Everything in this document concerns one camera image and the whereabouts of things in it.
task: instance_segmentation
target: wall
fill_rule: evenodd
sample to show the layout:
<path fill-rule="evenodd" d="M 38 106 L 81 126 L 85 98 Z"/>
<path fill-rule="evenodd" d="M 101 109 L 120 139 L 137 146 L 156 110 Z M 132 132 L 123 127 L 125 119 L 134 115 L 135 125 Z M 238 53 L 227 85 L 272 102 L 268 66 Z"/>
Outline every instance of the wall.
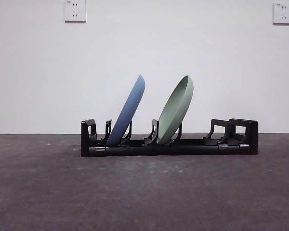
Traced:
<path fill-rule="evenodd" d="M 178 81 L 195 90 L 183 132 L 210 119 L 289 132 L 289 26 L 271 0 L 87 0 L 87 23 L 65 24 L 63 0 L 0 0 L 0 134 L 98 132 L 115 122 L 139 74 L 133 119 L 148 133 Z"/>

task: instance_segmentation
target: black plastic frame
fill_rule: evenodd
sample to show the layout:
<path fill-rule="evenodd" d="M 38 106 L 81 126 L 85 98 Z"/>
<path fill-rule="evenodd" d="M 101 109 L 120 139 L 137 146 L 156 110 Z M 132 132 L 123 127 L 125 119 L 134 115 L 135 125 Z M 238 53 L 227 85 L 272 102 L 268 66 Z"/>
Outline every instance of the black plastic frame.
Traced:
<path fill-rule="evenodd" d="M 213 139 L 215 126 L 225 127 L 220 139 Z M 236 133 L 236 126 L 245 127 L 245 134 Z M 157 145 L 159 122 L 152 120 L 152 130 L 144 139 L 131 139 L 132 122 L 128 134 L 114 147 L 105 144 L 111 132 L 111 120 L 106 121 L 105 136 L 98 140 L 94 119 L 81 122 L 81 157 L 131 156 L 131 155 L 211 155 L 257 154 L 258 122 L 254 120 L 211 120 L 211 130 L 202 139 L 181 139 L 182 124 L 175 139 L 166 145 Z"/>

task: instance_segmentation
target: black dish rack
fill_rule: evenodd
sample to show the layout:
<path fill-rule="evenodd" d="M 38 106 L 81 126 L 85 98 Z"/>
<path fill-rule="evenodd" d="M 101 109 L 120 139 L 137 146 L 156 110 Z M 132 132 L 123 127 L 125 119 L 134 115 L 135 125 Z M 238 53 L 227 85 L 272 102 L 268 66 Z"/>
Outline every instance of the black dish rack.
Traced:
<path fill-rule="evenodd" d="M 111 132 L 111 120 L 106 121 L 105 136 L 98 139 L 94 119 L 81 122 L 81 157 L 90 156 L 132 156 L 132 155 L 230 155 L 258 152 L 258 123 L 254 120 L 230 119 L 211 120 L 211 130 L 202 139 L 182 139 L 182 124 L 178 134 L 166 145 L 158 145 L 159 122 L 152 120 L 152 131 L 143 139 L 131 139 L 130 122 L 128 134 L 115 147 L 106 147 Z M 213 139 L 215 126 L 225 127 L 220 139 Z M 236 126 L 245 127 L 245 134 L 236 133 Z"/>

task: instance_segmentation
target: floor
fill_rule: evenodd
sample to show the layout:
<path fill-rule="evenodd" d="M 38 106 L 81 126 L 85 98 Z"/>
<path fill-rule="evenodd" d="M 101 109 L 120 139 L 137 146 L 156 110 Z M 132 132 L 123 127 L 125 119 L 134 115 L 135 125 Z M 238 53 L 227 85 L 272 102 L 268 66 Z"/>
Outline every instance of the floor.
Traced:
<path fill-rule="evenodd" d="M 258 155 L 80 158 L 80 135 L 0 135 L 0 231 L 289 231 L 289 134 Z"/>

